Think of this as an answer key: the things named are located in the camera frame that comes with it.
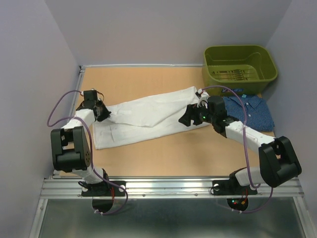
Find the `tabletop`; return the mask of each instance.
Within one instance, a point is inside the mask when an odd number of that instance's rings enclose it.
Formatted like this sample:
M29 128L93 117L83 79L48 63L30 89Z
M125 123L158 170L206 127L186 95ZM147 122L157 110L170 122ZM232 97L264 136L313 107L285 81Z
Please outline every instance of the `tabletop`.
M204 86L200 67L96 67L85 69L81 90L102 92L110 106L191 86ZM243 145L211 125L120 147L93 148L93 155L94 165L109 176L228 176L246 166ZM250 150L249 160L251 166L259 165L258 155Z

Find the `blue checkered shirt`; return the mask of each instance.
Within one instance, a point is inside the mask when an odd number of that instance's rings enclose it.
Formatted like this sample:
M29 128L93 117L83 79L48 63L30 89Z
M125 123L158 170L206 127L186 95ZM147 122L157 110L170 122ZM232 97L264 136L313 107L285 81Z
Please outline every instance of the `blue checkered shirt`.
M249 95L240 97L247 110L247 126L257 131L273 131L274 122L264 99ZM244 121L242 106L235 96L223 97L227 113Z

